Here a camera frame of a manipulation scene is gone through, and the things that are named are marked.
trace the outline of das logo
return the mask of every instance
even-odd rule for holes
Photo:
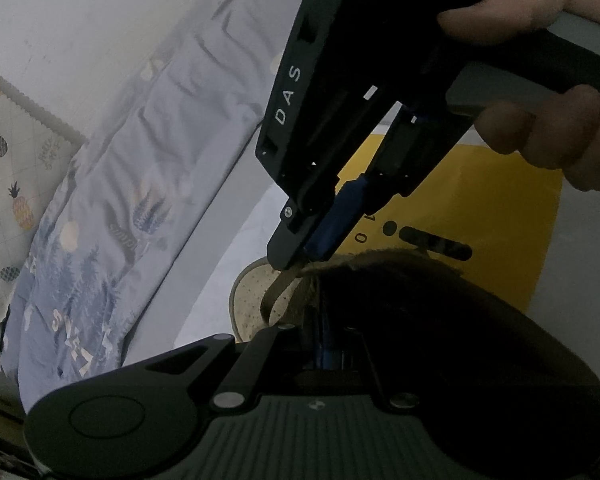
[[[298,67],[294,67],[293,65],[289,69],[289,77],[294,81],[300,81],[300,69]],[[294,94],[291,90],[283,90],[282,95],[285,98],[287,109],[291,106],[291,96]],[[282,108],[278,108],[276,110],[276,120],[284,126],[286,121],[286,112]]]

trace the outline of hand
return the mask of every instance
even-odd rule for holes
[[[483,0],[438,16],[450,36],[473,44],[497,44],[546,28],[566,10],[600,23],[600,0]],[[581,190],[600,190],[600,94],[576,86],[543,104],[536,116],[497,102],[475,121],[484,141],[499,153],[519,150],[538,168],[562,169]]]

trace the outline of blue bedsheet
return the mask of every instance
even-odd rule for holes
[[[74,157],[5,328],[2,367],[26,410],[120,366],[126,334],[262,120],[300,1],[198,2]]]

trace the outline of metal screw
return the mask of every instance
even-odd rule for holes
[[[389,404],[398,410],[410,410],[420,403],[420,398],[415,394],[400,393],[389,399]]]
[[[244,404],[244,395],[238,392],[223,392],[214,397],[213,403],[218,408],[230,410]]]

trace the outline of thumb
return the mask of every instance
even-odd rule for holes
[[[490,45],[523,32],[545,28],[556,19],[567,0],[483,0],[471,7],[438,15],[451,37],[467,43]]]

